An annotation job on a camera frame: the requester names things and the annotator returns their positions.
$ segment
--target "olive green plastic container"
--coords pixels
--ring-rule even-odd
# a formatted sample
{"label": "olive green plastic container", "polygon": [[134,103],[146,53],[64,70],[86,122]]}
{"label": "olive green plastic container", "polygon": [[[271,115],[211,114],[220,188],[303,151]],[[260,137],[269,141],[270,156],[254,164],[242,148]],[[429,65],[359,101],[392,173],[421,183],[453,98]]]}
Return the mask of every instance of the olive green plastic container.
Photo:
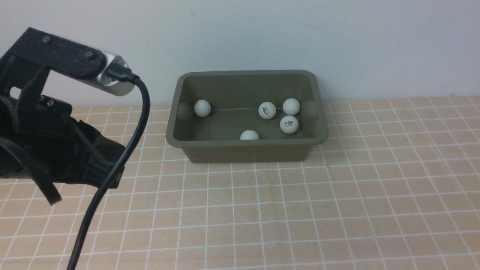
{"label": "olive green plastic container", "polygon": [[[299,129],[280,130],[286,115],[283,102],[296,98],[301,105]],[[193,113],[193,105],[207,100],[207,117]],[[276,115],[265,120],[258,107],[270,101]],[[254,130],[259,140],[240,140]],[[304,160],[314,145],[328,138],[325,112],[315,76],[303,70],[195,72],[180,77],[168,119],[167,142],[183,150],[193,163],[272,162]]]}

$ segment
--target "white ping pong ball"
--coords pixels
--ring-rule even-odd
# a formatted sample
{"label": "white ping pong ball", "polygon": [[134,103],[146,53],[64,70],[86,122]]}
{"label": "white ping pong ball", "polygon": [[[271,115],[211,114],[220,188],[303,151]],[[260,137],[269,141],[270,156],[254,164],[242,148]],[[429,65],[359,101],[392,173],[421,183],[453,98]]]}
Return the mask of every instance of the white ping pong ball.
{"label": "white ping pong ball", "polygon": [[258,114],[263,119],[272,119],[276,114],[275,105],[272,102],[264,102],[258,107]]}
{"label": "white ping pong ball", "polygon": [[287,115],[280,121],[280,129],[286,134],[293,134],[299,128],[299,121],[297,118]]}
{"label": "white ping pong ball", "polygon": [[240,140],[258,140],[258,134],[253,130],[245,130],[240,135]]}
{"label": "white ping pong ball", "polygon": [[193,112],[195,112],[195,114],[199,117],[205,117],[209,115],[211,109],[210,103],[203,99],[195,102],[195,105],[193,106]]}
{"label": "white ping pong ball", "polygon": [[289,98],[283,102],[282,109],[288,115],[295,115],[300,111],[300,102],[294,98]]}

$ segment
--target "beige grid tablecloth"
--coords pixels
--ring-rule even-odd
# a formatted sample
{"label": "beige grid tablecloth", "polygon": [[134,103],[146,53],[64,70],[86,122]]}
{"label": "beige grid tablecloth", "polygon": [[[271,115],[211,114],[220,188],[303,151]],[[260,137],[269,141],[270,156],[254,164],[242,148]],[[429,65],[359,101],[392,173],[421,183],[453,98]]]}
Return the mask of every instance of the beige grid tablecloth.
{"label": "beige grid tablecloth", "polygon": [[[77,269],[473,270],[480,265],[480,97],[326,102],[304,162],[192,164],[153,107]],[[138,107],[75,109],[126,144]],[[0,183],[2,270],[65,269],[95,189]]]}

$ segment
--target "white grid line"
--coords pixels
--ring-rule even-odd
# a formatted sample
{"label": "white grid line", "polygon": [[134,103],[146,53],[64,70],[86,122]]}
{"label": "white grid line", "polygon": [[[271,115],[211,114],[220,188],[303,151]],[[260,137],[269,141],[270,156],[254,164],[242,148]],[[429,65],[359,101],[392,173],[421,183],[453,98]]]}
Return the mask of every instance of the white grid line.
{"label": "white grid line", "polygon": [[232,184],[232,222],[233,222],[233,266],[237,268],[237,234],[235,233],[235,197],[233,194],[233,163],[230,163],[230,178]]}
{"label": "white grid line", "polygon": [[[302,176],[303,176],[303,182],[305,183],[305,189],[307,191],[307,198],[308,198],[308,202],[309,202],[309,205],[310,205],[310,214],[312,215],[312,219],[315,219],[315,215],[313,213],[312,200],[310,198],[310,191],[308,190],[308,185],[307,185],[307,178],[305,177],[305,170],[303,168],[303,161],[301,161],[300,164],[301,164],[301,168],[302,168],[301,172],[302,172]],[[316,237],[317,237],[317,240],[318,240],[318,248],[320,250],[320,256],[322,257],[322,263],[325,267],[324,251],[323,251],[322,245],[320,244],[320,234],[318,233],[318,226],[317,226],[317,222],[315,220],[313,220],[313,226],[315,228],[315,234],[316,234]]]}
{"label": "white grid line", "polygon": [[[207,198],[206,198],[206,201],[207,201],[207,206],[208,206],[208,187],[210,186],[210,164],[207,164]],[[205,263],[204,263],[204,269],[206,270],[207,269],[207,259],[208,259],[208,208],[209,207],[206,207],[206,211],[205,211],[205,215],[206,215],[206,218],[205,218]]]}
{"label": "white grid line", "polygon": [[256,190],[256,193],[257,193],[258,221],[260,222],[260,237],[261,237],[261,240],[262,240],[262,255],[264,257],[264,270],[266,270],[267,269],[267,267],[266,267],[267,262],[266,262],[266,256],[265,256],[264,227],[263,227],[263,224],[261,223],[262,222],[262,212],[260,211],[260,194],[258,192],[258,175],[257,175],[257,166],[256,166],[255,163],[253,164],[253,171],[255,172],[255,186],[256,186],[255,190]]}
{"label": "white grid line", "polygon": [[[380,130],[381,130],[382,133],[384,134],[384,131],[383,131],[383,129],[382,129],[382,126],[380,126]],[[368,148],[367,142],[365,141],[365,138],[364,138],[364,137],[362,137],[362,139],[363,139],[363,142],[365,143],[365,145],[367,146],[367,151],[368,151],[369,157],[370,157],[370,159],[371,159],[372,162],[373,162],[372,153],[370,152],[370,149]],[[379,176],[379,178],[380,178],[380,174],[378,173],[377,167],[374,166],[374,168],[375,168],[375,173],[376,173],[376,174]],[[387,194],[385,185],[383,184],[382,180],[380,180],[380,185],[382,186],[383,192],[384,192],[385,194]],[[357,183],[357,189],[358,189],[358,193],[359,193],[360,196],[361,196],[361,190],[360,190],[360,187],[358,186],[358,183]],[[387,199],[388,205],[389,205],[389,207],[390,207],[390,209],[392,210],[392,213],[393,213],[393,215],[394,215],[395,222],[396,222],[398,228],[400,229],[400,232],[402,233],[403,242],[405,243],[405,246],[407,247],[408,253],[410,253],[410,256],[412,257],[412,260],[413,260],[412,251],[410,250],[410,247],[408,246],[407,240],[406,240],[406,238],[405,238],[405,236],[404,236],[404,234],[403,234],[403,229],[402,229],[402,227],[400,226],[400,223],[398,222],[398,217],[397,217],[395,211],[393,210],[392,202],[390,201],[390,198],[389,198],[388,196],[386,196],[386,199]],[[369,217],[369,222],[370,222],[370,226],[372,227],[372,231],[373,231],[375,237],[377,237],[375,228],[373,227],[372,220],[371,220],[370,217]],[[378,248],[379,248],[379,250],[380,250],[380,252],[381,252],[382,249],[380,248],[380,245],[378,244],[378,241],[377,241],[377,245],[378,245]],[[413,260],[413,262],[414,262],[415,269],[418,270],[418,267],[417,267],[417,264],[415,263],[415,260]],[[383,264],[384,264],[384,267],[387,268],[385,260],[383,261]]]}
{"label": "white grid line", "polygon": [[180,202],[180,220],[179,220],[179,228],[178,228],[178,236],[177,236],[177,252],[175,253],[175,269],[177,269],[178,267],[178,260],[179,260],[180,232],[181,232],[181,220],[183,218],[182,210],[183,210],[183,200],[185,195],[185,171],[186,170],[187,170],[187,160],[185,160],[185,163],[183,165],[183,181],[182,181],[181,202]]}
{"label": "white grid line", "polygon": [[[277,162],[276,163],[277,165],[277,168],[278,168],[278,180],[280,181],[280,190],[282,192],[282,204],[283,204],[283,212],[285,214],[285,220],[288,221],[288,215],[287,215],[287,205],[285,203],[285,193],[283,192],[283,181],[282,181],[282,174],[280,172],[280,163]],[[293,245],[292,245],[292,236],[291,236],[291,231],[290,231],[290,225],[289,223],[287,222],[287,231],[288,231],[288,241],[290,242],[290,252],[291,252],[291,255],[292,255],[292,263],[293,263],[293,269],[294,270],[297,270],[297,266],[295,264],[295,256],[294,256],[294,253],[293,253]]]}
{"label": "white grid line", "polygon": [[[345,144],[343,143],[343,140],[342,140],[342,137],[340,137],[340,143],[342,144],[343,149],[346,150]],[[372,229],[373,236],[376,236],[375,230],[373,229],[372,220],[371,220],[371,218],[370,218],[370,216],[369,216],[369,214],[368,214],[367,207],[365,206],[365,201],[363,200],[362,194],[361,194],[361,192],[360,192],[360,187],[358,186],[358,182],[356,181],[356,180],[357,180],[357,177],[355,176],[355,173],[353,172],[353,169],[352,169],[352,166],[351,166],[351,163],[350,163],[350,159],[348,158],[348,155],[346,155],[346,158],[347,158],[348,167],[350,168],[350,173],[351,173],[352,176],[353,176],[353,180],[354,180],[354,182],[355,182],[355,186],[356,186],[357,191],[358,191],[359,196],[360,196],[360,201],[361,201],[361,203],[362,203],[363,210],[365,211],[365,215],[366,215],[366,217],[367,217],[367,219],[368,219],[368,223],[369,223],[369,225],[370,225],[370,227],[371,227],[371,229]],[[345,233],[345,239],[346,239],[347,243],[350,245],[350,237],[349,237],[348,234],[346,234],[346,233]],[[382,249],[380,248],[380,245],[378,244],[378,240],[377,240],[377,238],[374,238],[374,239],[375,239],[375,244],[376,244],[376,246],[377,246],[377,248],[378,248],[378,251],[379,251],[379,253],[380,253],[380,257],[383,258]]]}
{"label": "white grid line", "polygon": [[160,195],[159,191],[160,191],[160,184],[162,182],[161,175],[162,175],[162,171],[163,171],[163,161],[165,160],[165,146],[166,146],[166,144],[167,144],[167,141],[165,140],[163,142],[164,150],[163,150],[163,153],[162,153],[162,163],[160,165],[160,175],[158,176],[158,186],[157,186],[157,189],[156,189],[156,197],[155,197],[155,210],[153,211],[152,227],[151,227],[151,233],[150,233],[150,243],[148,243],[148,252],[147,252],[147,259],[146,259],[146,262],[145,262],[145,270],[148,269],[148,261],[150,259],[150,249],[152,248],[152,243],[153,243],[153,232],[154,232],[154,228],[155,228],[156,209],[157,209],[157,206],[158,206],[158,196]]}
{"label": "white grid line", "polygon": [[[322,152],[322,158],[325,160],[325,155],[324,153]],[[327,177],[328,177],[328,183],[330,183],[330,188],[332,189],[332,194],[333,194],[333,198],[334,198],[334,201],[335,201],[335,205],[336,205],[336,210],[338,212],[338,216],[339,216],[339,219],[340,219],[340,223],[342,224],[342,229],[343,229],[343,234],[345,235],[345,237],[347,236],[347,229],[345,228],[345,224],[343,223],[343,218],[342,218],[342,214],[340,212],[340,206],[338,205],[338,200],[336,199],[336,194],[334,192],[334,189],[333,189],[333,181],[332,181],[332,178],[330,177],[330,172],[328,170],[327,171]],[[352,261],[354,260],[354,257],[353,257],[353,251],[352,251],[352,247],[350,246],[350,242],[347,241],[347,245],[348,245],[348,250],[350,252],[350,258],[352,258]]]}

